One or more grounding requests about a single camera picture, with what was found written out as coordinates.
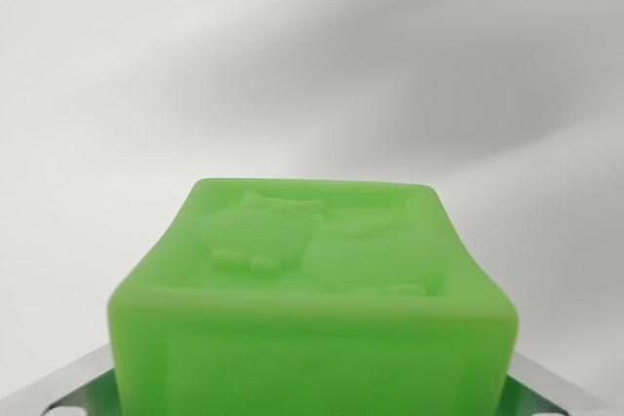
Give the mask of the gripper left finger with black rubber pad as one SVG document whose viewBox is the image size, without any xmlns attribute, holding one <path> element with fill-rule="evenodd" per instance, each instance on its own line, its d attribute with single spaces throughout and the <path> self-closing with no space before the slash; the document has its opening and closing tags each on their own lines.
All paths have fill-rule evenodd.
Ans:
<svg viewBox="0 0 624 416">
<path fill-rule="evenodd" d="M 2 415 L 45 415 L 72 406 L 74 414 L 120 415 L 109 345 L 1 399 Z"/>
</svg>

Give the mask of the gripper right finger with black rubber pad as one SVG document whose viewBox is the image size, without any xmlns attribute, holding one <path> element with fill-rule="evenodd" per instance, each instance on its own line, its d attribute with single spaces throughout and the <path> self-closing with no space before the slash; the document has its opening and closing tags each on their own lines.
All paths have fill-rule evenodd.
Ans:
<svg viewBox="0 0 624 416">
<path fill-rule="evenodd" d="M 622 415 L 546 367 L 516 352 L 499 402 L 500 415 Z"/>
</svg>

